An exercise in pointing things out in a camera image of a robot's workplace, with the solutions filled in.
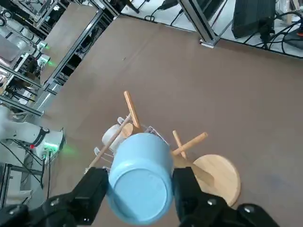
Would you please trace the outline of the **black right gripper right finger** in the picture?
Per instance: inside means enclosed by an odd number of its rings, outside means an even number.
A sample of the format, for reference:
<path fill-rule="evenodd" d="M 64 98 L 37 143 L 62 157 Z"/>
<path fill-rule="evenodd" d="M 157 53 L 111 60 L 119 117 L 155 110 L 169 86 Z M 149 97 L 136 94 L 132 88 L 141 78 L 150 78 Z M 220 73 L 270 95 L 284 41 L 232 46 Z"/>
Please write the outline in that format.
<path fill-rule="evenodd" d="M 278 226 L 259 205 L 244 203 L 233 209 L 222 197 L 203 192 L 190 167 L 174 169 L 172 185 L 181 227 Z"/>

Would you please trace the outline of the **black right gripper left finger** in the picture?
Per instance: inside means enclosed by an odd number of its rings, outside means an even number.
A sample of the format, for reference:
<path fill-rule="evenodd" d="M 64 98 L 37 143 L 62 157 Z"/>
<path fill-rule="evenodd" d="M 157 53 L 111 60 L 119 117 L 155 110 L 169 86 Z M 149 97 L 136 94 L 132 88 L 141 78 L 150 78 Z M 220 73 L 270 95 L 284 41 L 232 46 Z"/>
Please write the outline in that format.
<path fill-rule="evenodd" d="M 0 210 L 2 227 L 77 227 L 90 226 L 108 189 L 105 168 L 90 168 L 75 188 L 47 199 L 30 210 L 25 204 Z"/>

